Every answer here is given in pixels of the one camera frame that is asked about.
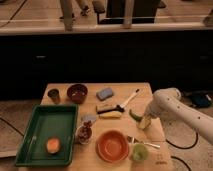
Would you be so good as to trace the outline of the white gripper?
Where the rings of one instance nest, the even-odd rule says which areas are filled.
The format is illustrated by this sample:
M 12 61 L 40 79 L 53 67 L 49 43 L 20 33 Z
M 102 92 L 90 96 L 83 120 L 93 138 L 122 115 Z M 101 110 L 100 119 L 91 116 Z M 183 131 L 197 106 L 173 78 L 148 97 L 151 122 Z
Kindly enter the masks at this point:
M 142 120 L 138 124 L 138 128 L 141 130 L 146 129 L 151 124 L 151 118 L 156 119 L 160 116 L 161 108 L 154 102 L 151 101 L 145 109 Z

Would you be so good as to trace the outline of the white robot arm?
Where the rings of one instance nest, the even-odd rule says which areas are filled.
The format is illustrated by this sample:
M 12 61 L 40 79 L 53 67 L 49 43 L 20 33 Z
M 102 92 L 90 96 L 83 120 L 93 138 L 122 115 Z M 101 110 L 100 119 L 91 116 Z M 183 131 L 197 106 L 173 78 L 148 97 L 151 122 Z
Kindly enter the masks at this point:
M 213 145 L 213 118 L 188 107 L 180 99 L 181 93 L 177 88 L 156 90 L 138 127 L 142 130 L 146 129 L 151 124 L 151 119 L 157 118 L 163 111 L 167 111 L 181 119 Z

